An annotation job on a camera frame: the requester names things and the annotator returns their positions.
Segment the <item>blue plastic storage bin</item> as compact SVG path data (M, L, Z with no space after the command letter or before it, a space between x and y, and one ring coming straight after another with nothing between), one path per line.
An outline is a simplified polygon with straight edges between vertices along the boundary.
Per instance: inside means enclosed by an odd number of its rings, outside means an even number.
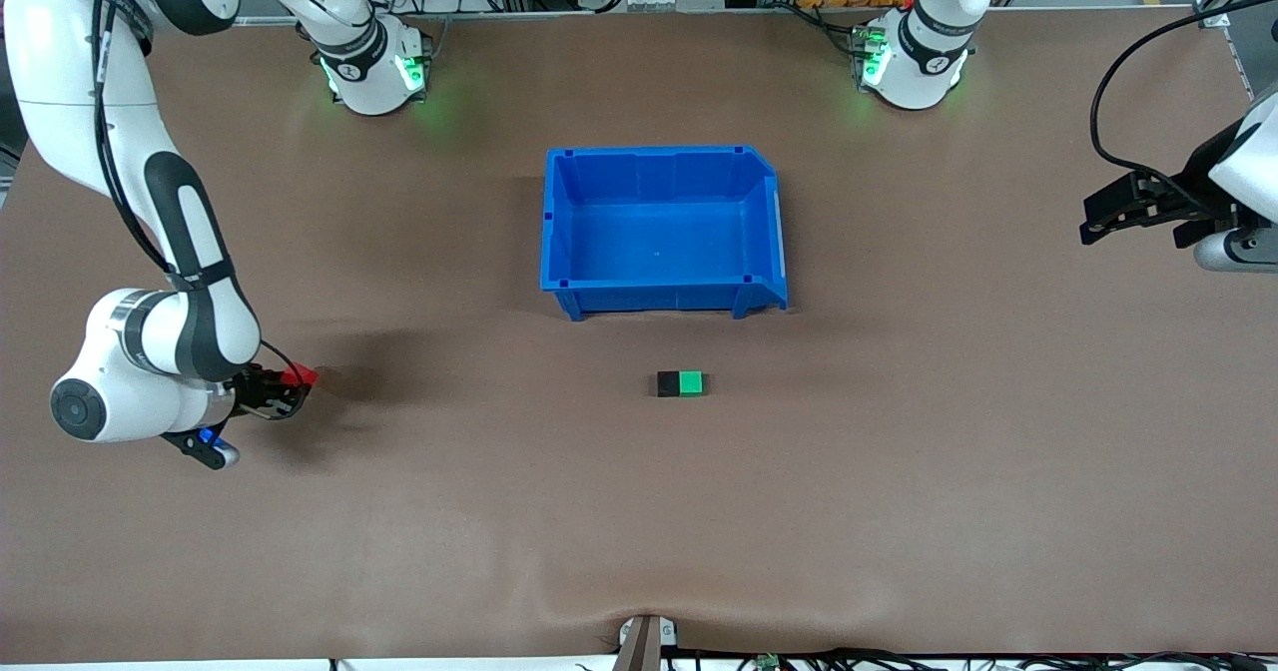
M780 175L750 144L551 150L539 282L576 322L783 311Z

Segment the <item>brown table mat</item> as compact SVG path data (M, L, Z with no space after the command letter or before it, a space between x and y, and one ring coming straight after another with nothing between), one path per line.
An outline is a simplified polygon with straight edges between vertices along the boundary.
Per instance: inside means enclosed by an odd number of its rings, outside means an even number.
M1177 8L998 10L898 112L782 13L469 19L366 119L289 28L174 35L164 119L268 340L320 371L210 472L51 420L158 276L27 151L0 210L0 661L700 648L1278 651L1278 277L1079 243L1091 89ZM546 153L753 144L783 313L573 325ZM698 397L658 397L702 369Z

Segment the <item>metal clamp bracket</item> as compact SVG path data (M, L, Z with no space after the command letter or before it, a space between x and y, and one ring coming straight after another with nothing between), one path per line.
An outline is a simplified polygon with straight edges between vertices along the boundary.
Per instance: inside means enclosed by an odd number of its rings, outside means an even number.
M677 649L677 624L665 616L636 615L619 630L611 671L672 671L666 651Z

